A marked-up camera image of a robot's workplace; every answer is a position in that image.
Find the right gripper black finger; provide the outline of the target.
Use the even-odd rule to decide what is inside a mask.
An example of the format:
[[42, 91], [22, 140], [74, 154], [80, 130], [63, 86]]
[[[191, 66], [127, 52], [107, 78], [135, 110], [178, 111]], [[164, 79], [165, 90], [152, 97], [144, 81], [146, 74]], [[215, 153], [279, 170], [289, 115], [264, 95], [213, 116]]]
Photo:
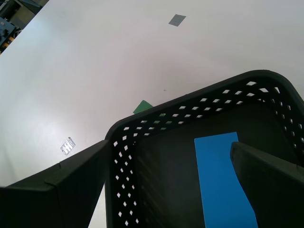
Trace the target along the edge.
[[86, 228], [108, 171], [110, 143], [91, 147], [0, 189], [2, 228]]
[[241, 142], [230, 159], [260, 228], [304, 226], [304, 169]]

